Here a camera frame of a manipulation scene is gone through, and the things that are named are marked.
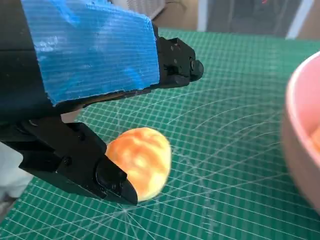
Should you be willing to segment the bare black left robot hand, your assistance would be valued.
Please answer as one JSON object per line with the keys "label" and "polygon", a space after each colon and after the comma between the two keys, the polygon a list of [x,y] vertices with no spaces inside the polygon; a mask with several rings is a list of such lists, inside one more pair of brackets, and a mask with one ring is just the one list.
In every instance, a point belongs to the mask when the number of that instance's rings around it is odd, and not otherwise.
{"label": "bare black left robot hand", "polygon": [[62,114],[91,104],[180,88],[203,64],[145,15],[101,0],[0,3],[0,141],[19,167],[71,194],[136,205],[127,174],[82,122]]}

